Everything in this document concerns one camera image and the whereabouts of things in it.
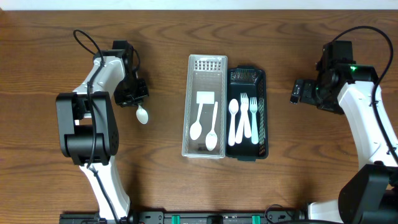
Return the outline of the black plastic basket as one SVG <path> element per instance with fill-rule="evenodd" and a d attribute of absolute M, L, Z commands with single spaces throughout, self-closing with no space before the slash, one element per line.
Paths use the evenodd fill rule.
<path fill-rule="evenodd" d="M 265 71 L 251 65 L 239 65 L 228 69 L 227 102 L 232 99 L 240 100 L 242 93 L 257 99 L 256 120 L 259 142 L 253 144 L 251 139 L 244 137 L 242 143 L 226 146 L 226 156 L 239 161 L 265 159 L 269 154 Z"/>

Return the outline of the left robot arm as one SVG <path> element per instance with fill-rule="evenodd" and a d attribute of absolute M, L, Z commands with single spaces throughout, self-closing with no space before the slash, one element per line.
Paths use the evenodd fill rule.
<path fill-rule="evenodd" d="M 62 154 L 86 175 L 99 205 L 94 214 L 61 214 L 60 223 L 138 222 L 116 167 L 119 132 L 112 106 L 141 106 L 149 94 L 133 64 L 137 55 L 128 41 L 115 40 L 110 50 L 94 54 L 93 68 L 79 87 L 56 97 Z"/>

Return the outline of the white fork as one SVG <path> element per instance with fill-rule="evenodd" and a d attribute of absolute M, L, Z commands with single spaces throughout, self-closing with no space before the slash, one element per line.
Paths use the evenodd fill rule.
<path fill-rule="evenodd" d="M 253 144 L 257 144 L 259 142 L 258 130 L 257 130 L 257 98 L 250 98 L 249 109 L 252 117 L 252 125 L 251 125 L 251 142 Z"/>
<path fill-rule="evenodd" d="M 241 103 L 241 107 L 240 107 L 241 115 L 240 115 L 239 124 L 238 124 L 238 128 L 236 131 L 236 137 L 235 137 L 236 144 L 241 144 L 242 140 L 243 140 L 245 107 L 246 107 L 246 104 Z"/>
<path fill-rule="evenodd" d="M 241 117 L 243 119 L 243 133 L 246 138 L 251 137 L 251 127 L 248 116 L 249 98 L 247 93 L 241 93 Z"/>

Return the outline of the white spoon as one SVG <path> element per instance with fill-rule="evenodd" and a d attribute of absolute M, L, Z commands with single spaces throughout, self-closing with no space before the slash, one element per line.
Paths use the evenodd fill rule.
<path fill-rule="evenodd" d="M 234 146 L 235 143 L 236 143 L 236 140 L 235 140 L 235 137 L 236 137 L 236 134 L 235 134 L 235 121 L 236 121 L 236 119 L 235 119 L 235 116 L 236 116 L 236 113 L 239 110 L 239 104 L 238 104 L 237 99 L 232 99 L 229 102 L 228 109 L 229 109 L 229 113 L 231 115 L 231 121 L 230 121 L 230 126 L 229 126 L 229 134 L 228 134 L 228 145 L 229 146 Z"/>
<path fill-rule="evenodd" d="M 198 107 L 197 119 L 190 127 L 190 137 L 193 141 L 197 140 L 201 135 L 202 126 L 200 124 L 200 117 L 202 109 L 203 109 L 203 103 L 200 103 Z"/>
<path fill-rule="evenodd" d="M 218 102 L 216 101 L 214 103 L 214 107 L 213 107 L 213 113 L 212 113 L 212 119 L 211 119 L 211 129 L 210 129 L 209 133 L 206 135 L 206 139 L 205 139 L 205 144 L 206 144 L 206 148 L 208 151 L 212 151 L 216 147 L 216 144 L 218 141 L 218 137 L 215 132 L 215 123 L 216 123 L 216 118 L 217 118 L 217 112 L 218 112 Z"/>
<path fill-rule="evenodd" d="M 147 111 L 141 105 L 138 106 L 138 109 L 136 111 L 136 117 L 137 117 L 137 120 L 141 124 L 148 123 L 149 115 L 148 115 Z"/>

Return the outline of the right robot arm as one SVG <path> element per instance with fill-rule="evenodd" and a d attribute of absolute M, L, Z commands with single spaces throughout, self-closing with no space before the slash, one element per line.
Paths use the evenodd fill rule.
<path fill-rule="evenodd" d="M 316 80 L 296 80 L 291 103 L 346 116 L 358 155 L 358 173 L 336 200 L 312 202 L 308 219 L 337 223 L 397 223 L 397 162 L 389 146 L 397 137 L 381 99 L 374 67 L 358 65 L 352 43 L 323 46 Z"/>

